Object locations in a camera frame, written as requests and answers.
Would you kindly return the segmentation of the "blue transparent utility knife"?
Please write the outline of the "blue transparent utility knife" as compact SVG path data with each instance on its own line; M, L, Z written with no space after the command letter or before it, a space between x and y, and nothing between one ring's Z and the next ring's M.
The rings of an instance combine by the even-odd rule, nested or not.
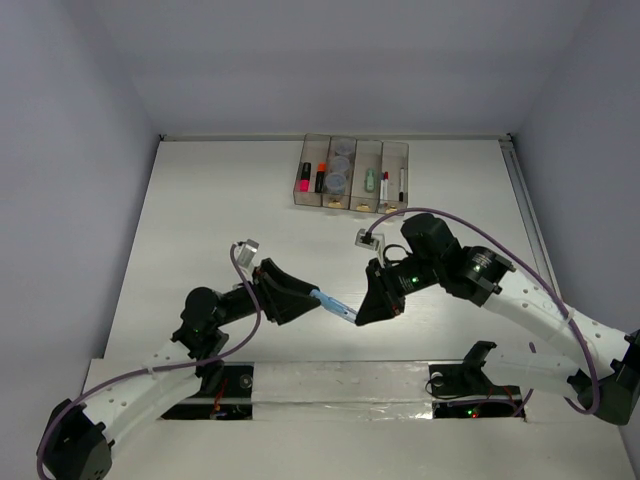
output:
M321 306L333 315L336 315L352 324L356 322L357 311L343 302L317 289L313 289L310 292L310 296L317 299Z

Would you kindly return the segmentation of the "black cap whiteboard marker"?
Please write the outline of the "black cap whiteboard marker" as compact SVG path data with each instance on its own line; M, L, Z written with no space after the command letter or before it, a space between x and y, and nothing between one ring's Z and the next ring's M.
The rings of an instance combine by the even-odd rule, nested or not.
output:
M400 202L405 201L406 197L406 169L401 168L399 173L399 191L398 191L398 199Z

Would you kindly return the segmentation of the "pink black highlighter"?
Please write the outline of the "pink black highlighter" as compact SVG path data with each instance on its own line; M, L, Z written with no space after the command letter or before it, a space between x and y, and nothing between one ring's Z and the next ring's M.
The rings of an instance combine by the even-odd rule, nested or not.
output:
M311 178L311 163L303 162L301 165L300 179L298 181L298 190L300 192L308 192Z

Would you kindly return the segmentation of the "green transparent utility knife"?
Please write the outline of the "green transparent utility knife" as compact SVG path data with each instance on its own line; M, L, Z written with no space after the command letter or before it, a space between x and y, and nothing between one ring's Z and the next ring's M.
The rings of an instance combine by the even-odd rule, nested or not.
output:
M376 171L369 168L365 173L364 188L367 193L373 193L376 188Z

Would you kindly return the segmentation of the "orange highlighter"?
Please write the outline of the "orange highlighter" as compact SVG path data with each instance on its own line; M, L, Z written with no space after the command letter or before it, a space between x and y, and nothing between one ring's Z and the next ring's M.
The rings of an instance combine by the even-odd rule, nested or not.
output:
M315 184L314 184L314 192L321 194L324 190L324 182L326 175L326 163L320 162L317 165L316 176L315 176Z

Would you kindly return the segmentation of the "clear four-compartment organizer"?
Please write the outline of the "clear four-compartment organizer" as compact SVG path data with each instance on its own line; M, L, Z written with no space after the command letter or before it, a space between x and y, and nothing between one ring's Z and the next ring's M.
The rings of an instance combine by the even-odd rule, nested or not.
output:
M347 139L355 143L355 150L350 159L350 170L347 176L347 187L343 195L330 195L323 190L321 194L314 192L317 165L326 163L326 175L331 173L329 162L335 156L336 141ZM298 190L301 165L311 163L311 178L308 192ZM367 193L364 188L366 170L376 171L376 188L373 193ZM400 169L406 169L406 197L404 202L398 199ZM387 171L388 201L380 202L381 173ZM408 207L409 200L409 145L396 141L382 141L376 139L357 139L348 136L324 135L308 133L304 136L300 160L293 187L293 201L296 205L320 207L338 210L350 210L362 213L389 214Z

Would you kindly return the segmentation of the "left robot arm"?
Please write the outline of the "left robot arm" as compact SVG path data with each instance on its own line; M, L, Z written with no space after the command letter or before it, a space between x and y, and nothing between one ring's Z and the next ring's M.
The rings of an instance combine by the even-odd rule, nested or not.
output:
M139 430L182 400L209 395L221 383L224 360L256 335L262 321L282 325L323 303L312 284L266 259L250 277L220 293L198 287L186 297L181 324L134 370L105 380L51 412L36 450L41 479L103 479Z

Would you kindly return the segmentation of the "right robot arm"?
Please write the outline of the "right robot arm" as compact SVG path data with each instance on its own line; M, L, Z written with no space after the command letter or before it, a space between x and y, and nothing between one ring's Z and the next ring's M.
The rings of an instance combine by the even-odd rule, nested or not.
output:
M628 424L639 400L637 332L570 308L542 280L491 249L461 246L447 224L429 213L406 220L401 234L409 250L396 261L386 259L382 237L366 229L356 235L358 246L378 255L366 267L368 289L357 325L393 319L403 313L408 295L438 285L555 351L510 354L493 341L478 341L461 361L432 369L428 387L435 397L462 402L506 386L528 387L563 397L604 422Z

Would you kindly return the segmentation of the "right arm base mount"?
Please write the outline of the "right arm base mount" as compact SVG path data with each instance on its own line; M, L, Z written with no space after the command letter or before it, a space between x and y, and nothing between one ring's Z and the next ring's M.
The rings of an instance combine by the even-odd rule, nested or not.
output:
M483 373L494 342L476 342L465 357L454 363L429 367L425 391L431 397L434 419L477 420L522 417L523 396L517 386L497 385Z

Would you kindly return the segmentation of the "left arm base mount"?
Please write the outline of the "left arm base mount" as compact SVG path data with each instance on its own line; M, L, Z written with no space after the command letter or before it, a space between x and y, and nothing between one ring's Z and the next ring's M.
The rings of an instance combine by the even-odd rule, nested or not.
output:
M195 395L167 410L163 420L243 421L253 418L253 363L225 364L215 387L202 387Z

